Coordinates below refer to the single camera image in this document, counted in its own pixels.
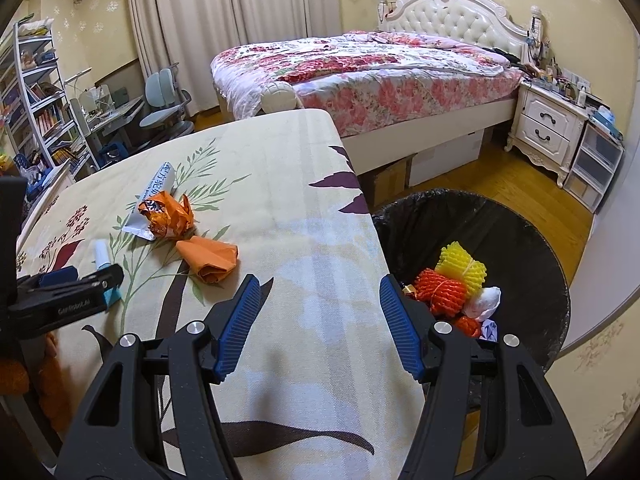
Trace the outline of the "bed with floral quilt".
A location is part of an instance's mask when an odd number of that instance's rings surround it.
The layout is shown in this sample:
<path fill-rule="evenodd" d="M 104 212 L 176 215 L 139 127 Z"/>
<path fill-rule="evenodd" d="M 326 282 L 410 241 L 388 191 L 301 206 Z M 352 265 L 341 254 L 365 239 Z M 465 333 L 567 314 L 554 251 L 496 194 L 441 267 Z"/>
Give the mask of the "bed with floral quilt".
<path fill-rule="evenodd" d="M 244 44 L 210 72 L 234 120 L 327 112 L 357 174 L 506 122 L 524 77 L 503 54 L 415 32 Z"/>

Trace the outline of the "beige curtains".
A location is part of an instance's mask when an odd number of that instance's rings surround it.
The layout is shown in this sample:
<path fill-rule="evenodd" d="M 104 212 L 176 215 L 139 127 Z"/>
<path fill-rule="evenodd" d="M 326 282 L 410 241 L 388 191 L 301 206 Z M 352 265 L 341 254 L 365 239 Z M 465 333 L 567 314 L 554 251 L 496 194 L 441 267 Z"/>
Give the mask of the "beige curtains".
<path fill-rule="evenodd" d="M 191 114 L 218 106 L 210 63 L 241 44 L 335 36 L 340 0 L 128 0 L 144 76 L 171 65 Z"/>

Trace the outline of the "black trash bin with liner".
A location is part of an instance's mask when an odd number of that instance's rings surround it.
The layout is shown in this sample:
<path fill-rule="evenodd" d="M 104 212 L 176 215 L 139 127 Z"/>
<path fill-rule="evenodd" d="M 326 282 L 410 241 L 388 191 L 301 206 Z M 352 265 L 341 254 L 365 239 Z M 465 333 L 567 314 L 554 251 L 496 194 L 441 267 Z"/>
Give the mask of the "black trash bin with liner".
<path fill-rule="evenodd" d="M 559 258 L 532 222 L 490 198 L 436 188 L 385 206 L 373 223 L 388 270 L 401 287 L 433 270 L 452 242 L 483 263 L 483 285 L 501 290 L 491 315 L 498 335 L 518 336 L 548 372 L 568 332 L 570 292 Z"/>

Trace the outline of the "white box under bed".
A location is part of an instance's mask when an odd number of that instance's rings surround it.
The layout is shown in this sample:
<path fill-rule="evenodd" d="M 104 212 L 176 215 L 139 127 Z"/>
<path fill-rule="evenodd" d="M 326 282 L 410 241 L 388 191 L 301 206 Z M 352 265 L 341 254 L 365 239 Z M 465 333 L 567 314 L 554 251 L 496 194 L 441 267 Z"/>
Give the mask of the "white box under bed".
<path fill-rule="evenodd" d="M 484 131 L 459 136 L 434 148 L 415 154 L 411 161 L 409 186 L 415 186 L 474 162 L 480 156 Z"/>

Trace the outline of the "white bedside nightstand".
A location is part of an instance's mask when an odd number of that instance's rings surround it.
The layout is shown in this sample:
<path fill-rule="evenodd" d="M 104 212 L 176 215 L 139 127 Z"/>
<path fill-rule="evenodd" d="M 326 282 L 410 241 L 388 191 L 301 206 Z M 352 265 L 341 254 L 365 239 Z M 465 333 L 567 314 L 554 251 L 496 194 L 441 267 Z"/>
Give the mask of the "white bedside nightstand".
<path fill-rule="evenodd" d="M 517 148 L 533 165 L 554 172 L 562 188 L 587 120 L 585 110 L 524 78 L 504 150 Z"/>

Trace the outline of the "yellow foam fruit net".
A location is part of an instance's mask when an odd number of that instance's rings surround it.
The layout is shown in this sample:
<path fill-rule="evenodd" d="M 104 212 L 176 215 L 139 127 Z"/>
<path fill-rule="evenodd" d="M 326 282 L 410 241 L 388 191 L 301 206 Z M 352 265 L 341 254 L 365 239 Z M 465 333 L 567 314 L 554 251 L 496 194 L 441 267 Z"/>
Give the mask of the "yellow foam fruit net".
<path fill-rule="evenodd" d="M 482 290 L 487 276 L 484 263 L 475 260 L 459 242 L 451 242 L 440 250 L 435 271 L 462 283 L 468 299 Z"/>

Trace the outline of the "light blue desk chair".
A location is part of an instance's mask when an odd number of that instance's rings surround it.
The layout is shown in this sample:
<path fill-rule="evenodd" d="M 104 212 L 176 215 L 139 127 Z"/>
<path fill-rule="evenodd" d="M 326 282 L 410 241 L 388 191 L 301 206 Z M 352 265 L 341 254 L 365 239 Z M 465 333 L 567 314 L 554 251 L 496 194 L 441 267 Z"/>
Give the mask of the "light blue desk chair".
<path fill-rule="evenodd" d="M 194 123 L 188 118 L 192 96 L 179 86 L 177 77 L 178 63 L 172 63 L 146 78 L 144 97 L 152 112 L 141 119 L 139 127 L 152 136 L 140 146 L 142 150 L 194 133 Z"/>

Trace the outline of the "floral pattern tablecloth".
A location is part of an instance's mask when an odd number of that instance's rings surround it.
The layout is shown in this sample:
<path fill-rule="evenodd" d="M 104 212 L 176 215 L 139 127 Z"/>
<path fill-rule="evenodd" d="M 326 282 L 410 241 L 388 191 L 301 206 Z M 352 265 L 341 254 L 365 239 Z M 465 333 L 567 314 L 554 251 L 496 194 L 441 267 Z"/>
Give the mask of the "floral pattern tablecloth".
<path fill-rule="evenodd" d="M 190 200 L 195 232 L 238 248 L 203 282 L 171 240 L 125 231 L 163 164 Z M 213 390 L 247 479 L 393 479 L 423 405 L 378 303 L 382 248 L 332 119 L 296 110 L 166 142 L 85 178 L 43 214 L 17 256 L 21 274 L 91 272 L 96 242 L 124 271 L 111 310 L 62 328 L 58 359 L 78 404 L 100 342 L 165 337 L 204 318 L 254 275 L 270 288 L 235 371 Z"/>

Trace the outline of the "red foam fruit net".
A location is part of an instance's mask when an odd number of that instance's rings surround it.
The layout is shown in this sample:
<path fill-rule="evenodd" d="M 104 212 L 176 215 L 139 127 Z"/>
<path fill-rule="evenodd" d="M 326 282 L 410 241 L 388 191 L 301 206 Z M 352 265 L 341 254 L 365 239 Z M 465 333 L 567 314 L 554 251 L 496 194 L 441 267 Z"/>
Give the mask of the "red foam fruit net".
<path fill-rule="evenodd" d="M 454 318 L 460 314 L 466 301 L 463 283 L 431 269 L 423 270 L 413 287 L 416 299 L 429 304 L 431 314 L 441 318 Z"/>

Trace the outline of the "white plastic bag ball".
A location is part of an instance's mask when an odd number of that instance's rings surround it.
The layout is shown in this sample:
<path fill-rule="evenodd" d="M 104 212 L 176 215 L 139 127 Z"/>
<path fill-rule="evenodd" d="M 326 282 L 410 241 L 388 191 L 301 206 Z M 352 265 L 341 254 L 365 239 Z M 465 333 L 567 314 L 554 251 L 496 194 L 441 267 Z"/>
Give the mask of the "white plastic bag ball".
<path fill-rule="evenodd" d="M 484 287 L 469 299 L 462 309 L 462 313 L 476 322 L 483 323 L 491 318 L 501 301 L 501 289 L 497 286 Z"/>

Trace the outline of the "plastic drawer storage unit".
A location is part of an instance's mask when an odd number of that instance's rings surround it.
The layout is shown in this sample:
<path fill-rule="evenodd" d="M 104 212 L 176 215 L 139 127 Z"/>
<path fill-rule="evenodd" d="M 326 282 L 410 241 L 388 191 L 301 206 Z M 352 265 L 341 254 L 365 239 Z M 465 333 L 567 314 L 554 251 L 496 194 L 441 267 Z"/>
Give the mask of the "plastic drawer storage unit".
<path fill-rule="evenodd" d="M 582 132 L 564 190 L 595 214 L 622 161 L 624 146 L 600 122 L 589 119 Z"/>

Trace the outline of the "lavender paper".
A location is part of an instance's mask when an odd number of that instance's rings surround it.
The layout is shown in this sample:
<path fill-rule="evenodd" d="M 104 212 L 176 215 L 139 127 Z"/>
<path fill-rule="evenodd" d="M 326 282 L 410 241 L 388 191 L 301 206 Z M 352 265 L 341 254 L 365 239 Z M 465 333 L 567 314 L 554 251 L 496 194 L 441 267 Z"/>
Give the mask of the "lavender paper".
<path fill-rule="evenodd" d="M 485 320 L 480 326 L 480 339 L 490 342 L 498 341 L 498 326 L 491 318 Z"/>

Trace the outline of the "small red orange wrapper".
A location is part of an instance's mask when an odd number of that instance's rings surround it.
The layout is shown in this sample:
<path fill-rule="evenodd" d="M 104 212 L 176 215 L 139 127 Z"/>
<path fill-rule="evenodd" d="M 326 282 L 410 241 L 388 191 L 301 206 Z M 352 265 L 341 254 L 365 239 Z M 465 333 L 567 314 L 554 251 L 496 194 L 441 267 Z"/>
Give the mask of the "small red orange wrapper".
<path fill-rule="evenodd" d="M 452 325 L 470 338 L 480 338 L 482 334 L 482 324 L 466 315 L 457 316 Z"/>

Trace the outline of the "study desk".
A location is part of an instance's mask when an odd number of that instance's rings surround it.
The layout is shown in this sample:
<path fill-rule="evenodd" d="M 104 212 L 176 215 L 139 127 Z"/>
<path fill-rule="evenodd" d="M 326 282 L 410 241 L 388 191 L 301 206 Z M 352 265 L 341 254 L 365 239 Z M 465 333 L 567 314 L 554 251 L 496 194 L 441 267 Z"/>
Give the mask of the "study desk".
<path fill-rule="evenodd" d="M 114 110 L 101 114 L 96 120 L 88 120 L 82 111 L 78 99 L 70 100 L 74 118 L 82 137 L 87 142 L 94 158 L 110 142 L 120 142 L 128 152 L 132 151 L 130 137 L 126 127 L 134 121 L 145 106 L 143 96 L 138 96 Z"/>

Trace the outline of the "white tufted headboard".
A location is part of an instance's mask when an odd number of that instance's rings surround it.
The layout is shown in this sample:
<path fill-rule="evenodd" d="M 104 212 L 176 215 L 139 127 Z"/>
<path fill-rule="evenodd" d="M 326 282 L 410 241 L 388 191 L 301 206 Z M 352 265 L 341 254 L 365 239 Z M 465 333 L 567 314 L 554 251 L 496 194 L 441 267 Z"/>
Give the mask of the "white tufted headboard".
<path fill-rule="evenodd" d="M 435 35 L 499 49 L 531 63 L 544 41 L 538 6 L 530 8 L 526 27 L 515 24 L 494 0 L 378 0 L 378 30 Z"/>

